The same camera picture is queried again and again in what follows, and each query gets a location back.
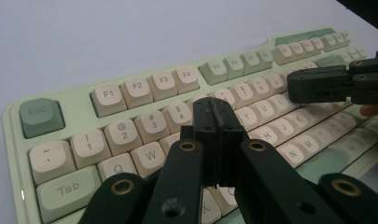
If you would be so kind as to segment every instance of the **number key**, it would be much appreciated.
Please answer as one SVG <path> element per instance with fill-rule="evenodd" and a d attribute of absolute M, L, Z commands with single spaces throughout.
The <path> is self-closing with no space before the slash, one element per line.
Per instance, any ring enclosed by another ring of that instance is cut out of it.
<path fill-rule="evenodd" d="M 142 140 L 131 119 L 118 120 L 105 128 L 113 156 L 142 146 Z"/>

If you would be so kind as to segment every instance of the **function key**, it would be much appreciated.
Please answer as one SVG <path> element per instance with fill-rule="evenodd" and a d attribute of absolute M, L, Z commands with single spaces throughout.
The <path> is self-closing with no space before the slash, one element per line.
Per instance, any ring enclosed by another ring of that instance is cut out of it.
<path fill-rule="evenodd" d="M 195 91 L 200 87 L 198 84 L 198 76 L 200 75 L 200 72 L 192 65 L 177 67 L 172 75 L 175 78 L 178 94 Z"/>
<path fill-rule="evenodd" d="M 322 51 L 322 49 L 325 47 L 323 45 L 322 40 L 319 37 L 313 37 L 310 39 L 310 41 L 314 45 L 314 49 L 315 49 L 314 55 L 320 54 L 320 51 Z"/>
<path fill-rule="evenodd" d="M 91 93 L 91 98 L 98 118 L 127 110 L 117 84 L 110 83 L 96 87 Z"/>
<path fill-rule="evenodd" d="M 227 68 L 221 60 L 205 63 L 200 67 L 200 72 L 211 86 L 227 80 Z"/>
<path fill-rule="evenodd" d="M 259 49 L 257 52 L 260 59 L 259 71 L 266 70 L 273 67 L 273 55 L 267 49 Z"/>
<path fill-rule="evenodd" d="M 278 64 L 290 63 L 293 58 L 293 52 L 286 44 L 278 45 L 272 50 L 273 59 Z"/>
<path fill-rule="evenodd" d="M 227 80 L 241 77 L 244 75 L 244 63 L 241 58 L 234 55 L 223 60 L 227 68 Z"/>
<path fill-rule="evenodd" d="M 244 63 L 244 76 L 258 72 L 260 68 L 260 59 L 255 51 L 248 51 L 241 55 Z"/>
<path fill-rule="evenodd" d="M 37 137 L 64 128 L 63 114 L 58 103 L 48 98 L 22 103 L 20 116 L 26 138 Z"/>
<path fill-rule="evenodd" d="M 171 72 L 154 73 L 147 79 L 147 82 L 155 101 L 177 95 L 177 87 Z"/>
<path fill-rule="evenodd" d="M 129 109 L 153 102 L 153 95 L 144 77 L 130 77 L 120 87 Z"/>

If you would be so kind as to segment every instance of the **cream keycap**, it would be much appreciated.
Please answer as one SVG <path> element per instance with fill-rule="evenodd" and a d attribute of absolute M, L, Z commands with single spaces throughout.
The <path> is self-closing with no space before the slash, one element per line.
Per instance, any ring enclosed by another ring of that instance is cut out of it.
<path fill-rule="evenodd" d="M 271 53 L 273 54 L 273 59 L 278 64 L 290 63 L 294 59 L 293 52 L 286 44 L 276 46 Z"/>
<path fill-rule="evenodd" d="M 192 65 L 179 66 L 172 73 L 177 86 L 177 93 L 183 94 L 199 88 L 198 76 L 200 72 Z"/>
<path fill-rule="evenodd" d="M 249 106 L 239 108 L 234 113 L 247 132 L 259 126 L 258 116 Z"/>
<path fill-rule="evenodd" d="M 235 188 L 225 188 L 219 187 L 216 188 L 207 188 L 215 199 L 218 208 L 220 209 L 221 215 L 224 217 L 230 211 L 238 207 L 237 202 L 234 198 Z"/>
<path fill-rule="evenodd" d="M 153 95 L 144 77 L 129 77 L 120 89 L 129 109 L 153 102 Z"/>
<path fill-rule="evenodd" d="M 170 134 L 166 120 L 160 110 L 153 110 L 138 116 L 134 123 L 145 145 L 158 141 Z"/>
<path fill-rule="evenodd" d="M 291 42 L 288 44 L 291 52 L 293 53 L 292 60 L 297 61 L 304 58 L 304 49 L 299 42 Z"/>
<path fill-rule="evenodd" d="M 247 83 L 238 83 L 229 88 L 235 99 L 235 107 L 241 108 L 253 103 L 253 92 Z"/>
<path fill-rule="evenodd" d="M 107 180 L 110 176 L 120 173 L 131 173 L 137 175 L 133 160 L 129 153 L 123 153 L 97 165 L 102 181 Z"/>
<path fill-rule="evenodd" d="M 282 146 L 277 147 L 276 150 L 293 168 L 296 168 L 305 160 L 304 154 L 293 144 L 283 144 Z"/>
<path fill-rule="evenodd" d="M 235 98 L 229 89 L 220 89 L 214 91 L 210 94 L 210 96 L 227 101 L 231 105 L 232 109 L 235 109 Z"/>
<path fill-rule="evenodd" d="M 62 140 L 32 148 L 29 161 L 37 185 L 76 170 L 69 144 Z"/>
<path fill-rule="evenodd" d="M 142 146 L 142 140 L 131 119 L 122 119 L 105 128 L 105 136 L 113 156 Z"/>
<path fill-rule="evenodd" d="M 78 169 L 111 157 L 104 134 L 99 129 L 77 133 L 70 140 L 70 145 Z"/>
<path fill-rule="evenodd" d="M 279 118 L 300 106 L 299 104 L 294 104 L 290 101 L 287 92 L 273 95 L 269 97 L 267 101 L 270 102 L 273 107 L 276 118 Z"/>
<path fill-rule="evenodd" d="M 158 142 L 138 147 L 130 153 L 133 157 L 136 170 L 142 178 L 160 169 L 165 162 L 165 154 Z"/>
<path fill-rule="evenodd" d="M 147 82 L 155 101 L 177 95 L 175 80 L 168 71 L 154 73 L 147 79 Z"/>
<path fill-rule="evenodd" d="M 277 93 L 281 93 L 287 83 L 276 73 L 270 73 L 264 77 L 264 80 L 267 82 L 268 86 L 270 87 L 270 95 L 275 95 Z"/>
<path fill-rule="evenodd" d="M 192 124 L 192 113 L 186 103 L 179 102 L 168 105 L 162 110 L 171 133 L 180 132 L 182 125 Z"/>
<path fill-rule="evenodd" d="M 220 209 L 208 189 L 203 189 L 203 206 L 201 212 L 201 223 L 211 224 L 221 218 Z"/>
<path fill-rule="evenodd" d="M 253 102 L 263 100 L 270 95 L 270 87 L 267 82 L 261 77 L 255 77 L 246 82 L 253 92 Z"/>
<path fill-rule="evenodd" d="M 165 153 L 165 156 L 168 156 L 168 153 L 171 149 L 171 146 L 174 142 L 177 142 L 180 139 L 180 133 L 174 133 L 172 135 L 162 138 L 159 143 L 162 147 L 162 150 Z"/>
<path fill-rule="evenodd" d="M 286 142 L 297 134 L 293 126 L 285 119 L 275 119 L 268 123 L 267 126 L 278 136 L 278 144 Z"/>
<path fill-rule="evenodd" d="M 259 119 L 259 125 L 269 122 L 274 119 L 275 112 L 271 104 L 266 100 L 255 102 L 249 107 L 255 112 Z"/>
<path fill-rule="evenodd" d="M 261 139 L 273 145 L 278 146 L 279 138 L 276 133 L 267 125 L 258 127 L 257 129 L 247 133 L 251 139 Z"/>
<path fill-rule="evenodd" d="M 117 84 L 109 83 L 96 87 L 91 93 L 91 98 L 98 118 L 127 110 Z"/>
<path fill-rule="evenodd" d="M 314 45 L 311 43 L 311 41 L 304 39 L 302 41 L 299 41 L 299 43 L 301 44 L 302 49 L 304 51 L 304 53 L 303 53 L 304 58 L 311 57 L 311 56 L 315 55 Z"/>

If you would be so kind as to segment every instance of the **keycap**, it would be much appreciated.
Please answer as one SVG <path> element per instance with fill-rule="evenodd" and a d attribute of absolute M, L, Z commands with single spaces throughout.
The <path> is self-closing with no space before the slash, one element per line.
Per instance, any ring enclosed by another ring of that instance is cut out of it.
<path fill-rule="evenodd" d="M 275 112 L 270 103 L 266 100 L 261 100 L 255 102 L 249 107 L 255 112 L 256 116 L 259 119 L 259 125 L 267 123 L 268 121 L 274 118 Z"/>
<path fill-rule="evenodd" d="M 273 55 L 269 50 L 259 49 L 256 53 L 258 54 L 260 60 L 259 71 L 273 67 Z"/>
<path fill-rule="evenodd" d="M 257 129 L 247 133 L 251 139 L 261 139 L 273 145 L 278 146 L 279 138 L 276 133 L 267 125 L 258 127 Z"/>
<path fill-rule="evenodd" d="M 267 101 L 273 107 L 276 118 L 279 118 L 300 106 L 299 104 L 294 104 L 290 101 L 287 92 L 273 95 L 269 97 Z"/>
<path fill-rule="evenodd" d="M 244 75 L 244 63 L 237 55 L 228 56 L 223 59 L 227 68 L 227 80 L 231 80 Z"/>
<path fill-rule="evenodd" d="M 77 133 L 70 140 L 78 169 L 111 157 L 104 134 L 99 129 Z"/>
<path fill-rule="evenodd" d="M 238 207 L 238 204 L 234 198 L 235 188 L 217 186 L 216 188 L 207 189 L 215 199 L 215 202 L 217 203 L 217 206 L 220 209 L 221 215 L 223 217 L 226 216 L 230 211 Z"/>
<path fill-rule="evenodd" d="M 192 65 L 177 67 L 172 75 L 175 78 L 178 94 L 195 91 L 199 88 L 198 76 L 200 72 Z"/>
<path fill-rule="evenodd" d="M 316 140 L 308 134 L 300 134 L 289 141 L 289 143 L 298 147 L 304 154 L 314 155 L 317 151 L 323 149 Z"/>
<path fill-rule="evenodd" d="M 223 89 L 214 91 L 210 94 L 210 96 L 218 98 L 220 100 L 227 101 L 231 105 L 232 109 L 235 109 L 235 98 L 229 89 L 223 88 Z"/>
<path fill-rule="evenodd" d="M 129 77 L 120 89 L 129 109 L 153 102 L 153 95 L 144 77 Z"/>
<path fill-rule="evenodd" d="M 275 119 L 268 123 L 267 126 L 278 136 L 278 144 L 286 142 L 286 140 L 297 134 L 293 126 L 286 119 Z"/>
<path fill-rule="evenodd" d="M 101 161 L 97 165 L 99 174 L 104 182 L 110 176 L 120 173 L 130 173 L 137 175 L 133 159 L 129 153 L 123 153 L 118 156 Z"/>
<path fill-rule="evenodd" d="M 113 156 L 142 146 L 142 140 L 131 119 L 117 120 L 105 128 L 105 137 Z"/>
<path fill-rule="evenodd" d="M 214 223 L 221 218 L 220 209 L 217 207 L 217 203 L 208 189 L 203 189 L 203 206 L 201 215 L 202 224 Z"/>
<path fill-rule="evenodd" d="M 182 125 L 192 124 L 192 113 L 186 103 L 179 102 L 168 105 L 162 110 L 170 133 L 180 132 Z"/>
<path fill-rule="evenodd" d="M 304 39 L 299 42 L 303 49 L 303 57 L 311 57 L 315 55 L 314 45 L 311 41 Z"/>
<path fill-rule="evenodd" d="M 162 150 L 165 153 L 165 156 L 168 156 L 169 150 L 174 142 L 180 140 L 180 133 L 174 133 L 169 136 L 162 138 L 159 143 L 162 147 Z"/>
<path fill-rule="evenodd" d="M 341 35 L 343 36 L 345 43 L 349 44 L 352 40 L 352 36 L 350 36 L 349 32 L 347 31 L 342 31 Z"/>
<path fill-rule="evenodd" d="M 255 77 L 252 80 L 248 81 L 250 89 L 253 92 L 253 102 L 263 100 L 270 95 L 270 87 L 267 82 L 261 77 Z"/>
<path fill-rule="evenodd" d="M 234 113 L 247 132 L 259 126 L 258 116 L 249 106 L 239 108 Z"/>
<path fill-rule="evenodd" d="M 291 42 L 288 44 L 290 50 L 293 52 L 293 61 L 300 60 L 304 57 L 304 49 L 299 42 Z"/>
<path fill-rule="evenodd" d="M 227 80 L 227 68 L 221 60 L 212 60 L 203 64 L 200 72 L 211 86 Z"/>
<path fill-rule="evenodd" d="M 208 97 L 208 96 L 207 96 L 207 95 L 198 95 L 198 96 L 196 96 L 196 97 L 194 97 L 194 98 L 192 98 L 192 99 L 189 99 L 188 102 L 187 102 L 187 104 L 188 104 L 188 106 L 189 106 L 189 110 L 191 110 L 191 112 L 193 112 L 192 104 L 193 104 L 194 102 L 196 102 L 196 101 L 202 99 L 202 98 L 205 98 L 205 97 Z"/>
<path fill-rule="evenodd" d="M 253 103 L 253 92 L 247 83 L 238 83 L 229 88 L 232 97 L 235 99 L 235 107 L 241 108 Z"/>
<path fill-rule="evenodd" d="M 284 80 L 276 73 L 270 73 L 264 77 L 264 80 L 267 82 L 268 86 L 270 87 L 270 95 L 275 95 L 277 93 L 281 93 L 286 83 Z"/>
<path fill-rule="evenodd" d="M 177 95 L 175 80 L 168 71 L 154 73 L 147 79 L 147 82 L 155 101 Z"/>
<path fill-rule="evenodd" d="M 260 69 L 260 60 L 254 50 L 243 53 L 241 59 L 245 68 L 244 76 L 258 72 Z"/>
<path fill-rule="evenodd" d="M 288 113 L 282 117 L 289 121 L 297 132 L 302 132 L 310 127 L 308 119 L 302 114 L 300 109 L 297 109 L 291 113 Z"/>
<path fill-rule="evenodd" d="M 320 39 L 322 40 L 324 51 L 330 51 L 337 48 L 337 41 L 333 35 L 324 35 Z"/>
<path fill-rule="evenodd" d="M 153 110 L 138 116 L 134 123 L 145 145 L 170 134 L 166 120 L 160 110 Z"/>
<path fill-rule="evenodd" d="M 320 176 L 338 173 L 378 141 L 378 135 L 354 129 L 297 168 L 304 178 L 317 183 Z"/>
<path fill-rule="evenodd" d="M 293 144 L 284 144 L 280 147 L 277 147 L 276 150 L 293 168 L 296 168 L 304 162 L 304 154 L 298 147 Z"/>
<path fill-rule="evenodd" d="M 33 138 L 64 128 L 63 114 L 58 103 L 48 98 L 39 98 L 22 103 L 20 116 L 26 138 Z"/>
<path fill-rule="evenodd" d="M 127 110 L 117 84 L 109 83 L 97 86 L 91 93 L 91 98 L 98 118 Z"/>
<path fill-rule="evenodd" d="M 165 162 L 165 154 L 160 143 L 152 142 L 130 152 L 138 174 L 145 178 L 160 169 Z"/>
<path fill-rule="evenodd" d="M 313 37 L 310 39 L 311 43 L 314 45 L 315 55 L 320 54 L 320 51 L 325 47 L 322 43 L 322 40 L 319 37 Z"/>
<path fill-rule="evenodd" d="M 349 49 L 348 54 L 352 57 L 354 61 L 360 60 L 360 55 L 355 49 Z"/>
<path fill-rule="evenodd" d="M 37 185 L 76 170 L 69 144 L 51 141 L 29 151 L 32 174 Z"/>
<path fill-rule="evenodd" d="M 271 53 L 273 54 L 273 59 L 278 64 L 290 63 L 293 58 L 293 52 L 286 44 L 276 46 Z"/>
<path fill-rule="evenodd" d="M 95 166 L 63 175 L 37 187 L 41 216 L 45 223 L 87 205 L 101 186 Z"/>

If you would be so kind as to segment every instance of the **keyboard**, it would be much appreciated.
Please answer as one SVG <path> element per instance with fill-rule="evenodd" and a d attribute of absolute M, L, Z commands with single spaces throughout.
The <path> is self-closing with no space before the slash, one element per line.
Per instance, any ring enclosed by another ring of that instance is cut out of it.
<path fill-rule="evenodd" d="M 272 144 L 304 178 L 361 177 L 378 162 L 378 116 L 346 102 L 298 105 L 287 75 L 365 59 L 347 31 L 270 37 L 239 52 L 28 97 L 3 114 L 19 223 L 77 223 L 108 177 L 160 169 L 192 103 L 226 100 L 251 138 Z M 243 223 L 234 188 L 203 189 L 202 223 Z"/>

